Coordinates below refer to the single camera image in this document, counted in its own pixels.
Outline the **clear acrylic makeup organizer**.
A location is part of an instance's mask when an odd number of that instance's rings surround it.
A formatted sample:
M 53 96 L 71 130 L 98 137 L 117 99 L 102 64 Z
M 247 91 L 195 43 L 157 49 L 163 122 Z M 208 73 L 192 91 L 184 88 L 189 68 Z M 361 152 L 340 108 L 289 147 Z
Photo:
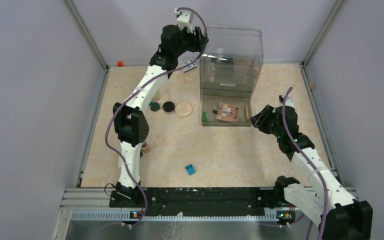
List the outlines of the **clear acrylic makeup organizer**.
M 206 112 L 208 122 L 203 127 L 249 127 L 252 115 L 251 99 L 264 62 L 262 31 L 254 27 L 210 26 L 209 42 L 199 63 L 201 115 Z M 216 119 L 213 110 L 220 103 L 240 107 L 238 122 Z

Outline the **eyeshadow palette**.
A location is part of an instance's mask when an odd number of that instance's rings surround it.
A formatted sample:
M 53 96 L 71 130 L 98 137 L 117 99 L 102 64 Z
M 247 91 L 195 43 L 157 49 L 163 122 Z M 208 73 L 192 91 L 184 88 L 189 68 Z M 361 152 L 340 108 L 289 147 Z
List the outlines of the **eyeshadow palette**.
M 238 122 L 239 113 L 239 106 L 220 102 L 215 119 L 223 122 Z

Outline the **green tube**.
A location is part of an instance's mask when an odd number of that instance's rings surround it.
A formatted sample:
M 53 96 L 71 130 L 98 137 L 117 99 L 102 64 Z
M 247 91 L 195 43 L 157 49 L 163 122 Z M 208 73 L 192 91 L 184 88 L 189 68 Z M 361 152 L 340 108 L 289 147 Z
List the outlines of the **green tube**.
M 208 122 L 208 114 L 206 112 L 202 112 L 201 122 L 202 122 L 202 124 Z

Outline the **beige round wooden disc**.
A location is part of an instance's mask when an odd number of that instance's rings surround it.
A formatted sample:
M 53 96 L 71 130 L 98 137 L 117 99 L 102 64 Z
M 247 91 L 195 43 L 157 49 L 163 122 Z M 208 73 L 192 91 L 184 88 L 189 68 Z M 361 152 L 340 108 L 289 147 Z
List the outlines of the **beige round wooden disc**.
M 185 118 L 192 114 L 193 106 L 188 102 L 179 102 L 175 106 L 174 112 L 177 116 Z

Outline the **black round compact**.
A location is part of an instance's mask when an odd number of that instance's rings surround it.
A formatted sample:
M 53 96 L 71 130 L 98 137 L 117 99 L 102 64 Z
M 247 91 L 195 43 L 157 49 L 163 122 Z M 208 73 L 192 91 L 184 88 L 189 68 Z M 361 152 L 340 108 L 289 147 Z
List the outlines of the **black round compact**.
M 176 110 L 176 105 L 174 102 L 172 101 L 166 101 L 163 105 L 162 105 L 162 109 L 164 111 L 165 114 L 173 114 Z

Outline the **blue toy brick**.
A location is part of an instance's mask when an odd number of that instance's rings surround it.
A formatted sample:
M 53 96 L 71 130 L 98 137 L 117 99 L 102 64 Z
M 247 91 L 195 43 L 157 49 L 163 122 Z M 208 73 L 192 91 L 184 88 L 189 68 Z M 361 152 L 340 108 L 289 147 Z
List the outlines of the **blue toy brick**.
M 194 175 L 196 173 L 195 167 L 192 164 L 189 164 L 185 167 L 189 176 Z

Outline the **foundation bottle black cap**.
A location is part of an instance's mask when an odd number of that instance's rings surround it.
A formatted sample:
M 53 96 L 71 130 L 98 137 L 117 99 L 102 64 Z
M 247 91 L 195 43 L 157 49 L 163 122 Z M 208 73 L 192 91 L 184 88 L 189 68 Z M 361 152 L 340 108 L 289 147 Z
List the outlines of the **foundation bottle black cap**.
M 143 153 L 149 153 L 150 150 L 151 150 L 150 145 L 149 145 L 147 142 L 144 142 L 144 143 L 142 144 L 142 146 L 141 146 L 141 151 L 142 151 Z

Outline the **gold lipstick tube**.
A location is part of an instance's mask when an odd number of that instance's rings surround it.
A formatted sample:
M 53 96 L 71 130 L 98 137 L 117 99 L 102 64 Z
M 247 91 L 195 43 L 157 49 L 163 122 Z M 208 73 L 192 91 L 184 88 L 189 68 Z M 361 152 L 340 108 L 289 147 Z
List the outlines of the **gold lipstick tube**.
M 246 120 L 249 121 L 250 120 L 250 113 L 249 113 L 249 108 L 247 105 L 244 107 L 244 111 L 245 111 Z

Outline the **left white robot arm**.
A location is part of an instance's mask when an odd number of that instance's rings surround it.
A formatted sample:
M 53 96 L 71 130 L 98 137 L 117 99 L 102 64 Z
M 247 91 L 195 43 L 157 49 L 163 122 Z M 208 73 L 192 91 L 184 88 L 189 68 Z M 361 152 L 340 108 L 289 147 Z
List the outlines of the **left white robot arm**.
M 172 73 L 180 70 L 178 58 L 186 52 L 202 55 L 209 42 L 206 28 L 196 26 L 189 30 L 172 24 L 162 28 L 160 39 L 143 78 L 122 103 L 114 104 L 109 123 L 114 127 L 120 149 L 108 142 L 106 145 L 121 158 L 120 176 L 111 196 L 115 202 L 124 202 L 129 207 L 147 203 L 139 174 L 142 145 L 150 131 L 145 117 L 147 107 Z

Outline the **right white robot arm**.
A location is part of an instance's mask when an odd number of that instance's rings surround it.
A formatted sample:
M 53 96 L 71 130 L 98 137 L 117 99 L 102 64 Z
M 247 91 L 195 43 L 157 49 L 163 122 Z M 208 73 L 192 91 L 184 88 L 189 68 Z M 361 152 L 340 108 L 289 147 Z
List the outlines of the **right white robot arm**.
M 273 200 L 279 206 L 298 207 L 319 230 L 321 240 L 369 240 L 373 208 L 359 201 L 325 165 L 310 138 L 300 132 L 298 115 L 291 105 L 265 108 L 250 119 L 253 127 L 276 137 L 278 147 L 305 175 L 310 193 L 293 177 L 279 176 Z

